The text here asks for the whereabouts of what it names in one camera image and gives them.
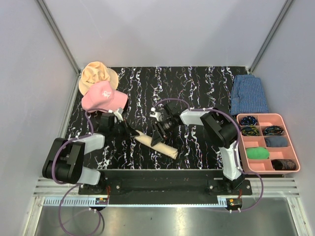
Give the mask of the beige cloth napkin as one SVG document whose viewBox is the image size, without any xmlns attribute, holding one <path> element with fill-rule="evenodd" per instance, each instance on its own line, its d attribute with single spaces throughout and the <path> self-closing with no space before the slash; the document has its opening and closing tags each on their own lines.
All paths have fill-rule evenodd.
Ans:
<svg viewBox="0 0 315 236">
<path fill-rule="evenodd" d="M 178 150 L 176 148 L 173 148 L 171 146 L 168 146 L 164 143 L 158 143 L 154 146 L 151 146 L 151 141 L 152 141 L 152 137 L 140 132 L 140 131 L 136 131 L 139 135 L 134 137 L 135 140 L 137 140 L 138 142 L 140 142 L 141 144 L 159 152 L 162 153 L 172 159 L 176 159 L 178 156 Z"/>
</svg>

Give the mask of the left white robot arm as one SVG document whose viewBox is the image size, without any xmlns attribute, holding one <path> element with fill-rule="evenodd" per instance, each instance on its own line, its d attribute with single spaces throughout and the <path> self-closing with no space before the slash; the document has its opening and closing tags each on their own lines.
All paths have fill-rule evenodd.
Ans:
<svg viewBox="0 0 315 236">
<path fill-rule="evenodd" d="M 42 176 L 57 184 L 87 184 L 93 193 L 100 195 L 106 190 L 106 182 L 101 179 L 100 171 L 84 167 L 84 157 L 104 148 L 107 140 L 130 139 L 140 134 L 117 112 L 103 113 L 90 124 L 93 134 L 69 140 L 56 138 L 53 141 L 42 168 Z"/>
</svg>

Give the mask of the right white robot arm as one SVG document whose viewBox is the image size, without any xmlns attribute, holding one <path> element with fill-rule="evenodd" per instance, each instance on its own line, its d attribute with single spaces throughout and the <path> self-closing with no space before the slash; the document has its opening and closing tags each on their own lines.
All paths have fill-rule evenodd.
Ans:
<svg viewBox="0 0 315 236">
<path fill-rule="evenodd" d="M 241 189 L 242 169 L 238 154 L 240 127 L 236 120 L 219 108 L 179 108 L 168 103 L 163 106 L 165 114 L 151 108 L 153 136 L 151 146 L 167 140 L 168 134 L 178 126 L 203 126 L 211 144 L 217 146 L 223 163 L 224 191 L 234 195 Z"/>
</svg>

